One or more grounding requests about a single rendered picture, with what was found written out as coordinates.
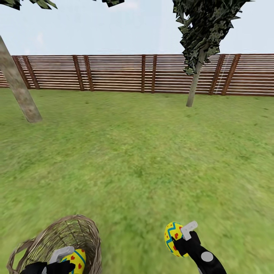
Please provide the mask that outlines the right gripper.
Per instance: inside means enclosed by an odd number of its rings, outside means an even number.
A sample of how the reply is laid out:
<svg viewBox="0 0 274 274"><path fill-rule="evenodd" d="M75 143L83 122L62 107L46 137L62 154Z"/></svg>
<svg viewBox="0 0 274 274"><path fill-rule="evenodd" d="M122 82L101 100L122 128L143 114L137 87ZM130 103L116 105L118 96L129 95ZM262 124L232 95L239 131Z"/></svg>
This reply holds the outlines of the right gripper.
<svg viewBox="0 0 274 274"><path fill-rule="evenodd" d="M198 238L198 235L195 231L190 232L191 239L185 240L183 238L180 238L179 240L175 241L175 246L177 250L179 251L180 255L183 256L186 253L191 257L191 248L193 245L198 244L200 245L201 242Z"/></svg>

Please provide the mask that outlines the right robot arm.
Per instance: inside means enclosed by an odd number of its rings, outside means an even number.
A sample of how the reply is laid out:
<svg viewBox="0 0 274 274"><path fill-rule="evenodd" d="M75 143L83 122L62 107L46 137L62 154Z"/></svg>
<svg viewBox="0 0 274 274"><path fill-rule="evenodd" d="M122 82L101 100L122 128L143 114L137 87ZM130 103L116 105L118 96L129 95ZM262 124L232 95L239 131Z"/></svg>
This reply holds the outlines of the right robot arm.
<svg viewBox="0 0 274 274"><path fill-rule="evenodd" d="M198 223L193 221L180 229L183 237L175 241L180 255L188 253L197 264L200 274L227 274L218 258L200 245L197 233L192 231L197 226Z"/></svg>

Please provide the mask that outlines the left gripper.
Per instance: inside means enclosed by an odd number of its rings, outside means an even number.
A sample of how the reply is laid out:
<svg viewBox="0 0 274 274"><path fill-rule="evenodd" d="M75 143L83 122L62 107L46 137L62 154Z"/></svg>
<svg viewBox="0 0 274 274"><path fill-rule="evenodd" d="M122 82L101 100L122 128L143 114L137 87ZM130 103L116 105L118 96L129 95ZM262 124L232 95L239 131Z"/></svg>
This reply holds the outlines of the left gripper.
<svg viewBox="0 0 274 274"><path fill-rule="evenodd" d="M69 274L75 268L75 264L70 263L70 260L50 265L53 267L53 274Z"/></svg>

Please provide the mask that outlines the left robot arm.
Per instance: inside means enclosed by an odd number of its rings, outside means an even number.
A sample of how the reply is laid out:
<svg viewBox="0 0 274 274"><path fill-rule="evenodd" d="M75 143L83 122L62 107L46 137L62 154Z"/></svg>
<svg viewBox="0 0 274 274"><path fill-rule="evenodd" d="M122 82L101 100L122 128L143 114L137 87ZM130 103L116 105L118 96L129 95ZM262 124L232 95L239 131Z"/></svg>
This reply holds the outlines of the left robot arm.
<svg viewBox="0 0 274 274"><path fill-rule="evenodd" d="M51 254L49 262L36 261L26 264L21 274L69 274L75 268L75 264L70 263L70 260L60 263L60 259L72 255L74 251L73 245L57 248Z"/></svg>

